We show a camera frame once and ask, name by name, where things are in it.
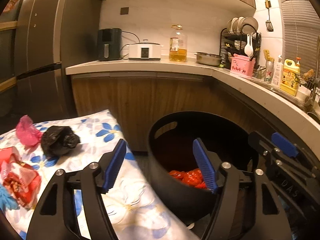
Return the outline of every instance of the sink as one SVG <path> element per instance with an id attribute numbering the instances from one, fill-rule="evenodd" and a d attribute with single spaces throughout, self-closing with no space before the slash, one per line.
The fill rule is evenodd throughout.
<path id="1" fill-rule="evenodd" d="M 267 84 L 267 83 L 259 81 L 257 79 L 251 79 L 251 82 L 253 82 L 253 83 L 255 83 L 265 89 L 268 89 L 269 91 L 272 91 L 273 93 L 288 100 L 290 103 L 294 104 L 296 107 L 300 108 L 305 113 L 307 112 L 307 109 L 305 108 L 305 106 L 303 105 L 303 102 L 301 100 L 297 99 L 296 97 L 294 97 L 292 95 L 289 95 L 288 93 L 284 92 L 283 90 L 276 88 L 276 87 L 273 87 L 271 84 Z"/>

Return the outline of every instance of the blue gripper pad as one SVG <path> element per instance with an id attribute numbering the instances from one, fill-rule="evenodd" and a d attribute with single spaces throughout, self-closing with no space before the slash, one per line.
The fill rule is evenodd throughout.
<path id="1" fill-rule="evenodd" d="M 193 141 L 193 155 L 196 159 L 199 169 L 201 170 L 204 182 L 206 186 L 215 193 L 218 186 L 216 183 L 216 172 L 205 153 L 205 150 L 200 145 L 199 141 L 196 139 Z"/>
<path id="2" fill-rule="evenodd" d="M 110 161 L 109 166 L 106 168 L 105 171 L 105 181 L 103 184 L 103 188 L 106 192 L 108 192 L 108 190 L 111 189 L 115 184 L 118 172 L 120 170 L 126 152 L 127 146 L 125 141 L 122 140 L 120 145 L 116 149 L 114 149 L 114 155 Z"/>
<path id="3" fill-rule="evenodd" d="M 297 157 L 299 154 L 297 148 L 287 138 L 277 132 L 271 135 L 271 141 L 288 157 Z"/>

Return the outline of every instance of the floral tablecloth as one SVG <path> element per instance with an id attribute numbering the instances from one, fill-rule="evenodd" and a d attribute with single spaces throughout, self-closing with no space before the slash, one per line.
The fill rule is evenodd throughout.
<path id="1" fill-rule="evenodd" d="M 15 146 L 22 161 L 39 172 L 42 182 L 38 199 L 57 169 L 66 172 L 81 170 L 89 163 L 99 161 L 104 153 L 111 152 L 118 140 L 123 138 L 116 119 L 108 110 L 74 119 L 35 124 L 43 132 L 52 125 L 70 126 L 80 137 L 81 143 L 65 156 L 46 158 L 40 145 L 25 148 L 17 139 L 15 129 L 0 135 L 0 148 Z M 90 239 L 81 190 L 75 190 L 74 196 L 81 235 Z M 102 199 L 119 240 L 199 239 L 159 200 L 129 149 L 114 187 L 107 194 L 102 194 Z M 5 211 L 6 218 L 23 239 L 26 238 L 33 211 L 34 207 Z"/>

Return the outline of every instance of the white countertop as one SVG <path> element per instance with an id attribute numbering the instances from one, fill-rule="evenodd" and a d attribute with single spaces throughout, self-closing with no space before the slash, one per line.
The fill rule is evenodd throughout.
<path id="1" fill-rule="evenodd" d="M 161 61 L 92 61 L 66 68 L 67 75 L 99 72 L 152 71 L 212 76 L 248 96 L 291 128 L 320 159 L 320 125 L 301 109 L 281 96 L 227 69 L 200 65 L 195 62 Z"/>

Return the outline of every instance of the detergent label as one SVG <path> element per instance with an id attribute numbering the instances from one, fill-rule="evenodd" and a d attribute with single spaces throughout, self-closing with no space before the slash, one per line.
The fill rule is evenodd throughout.
<path id="1" fill-rule="evenodd" d="M 282 76 L 282 84 L 291 87 L 292 89 L 297 89 L 298 83 L 295 81 L 295 74 L 294 72 L 284 69 L 283 76 Z"/>

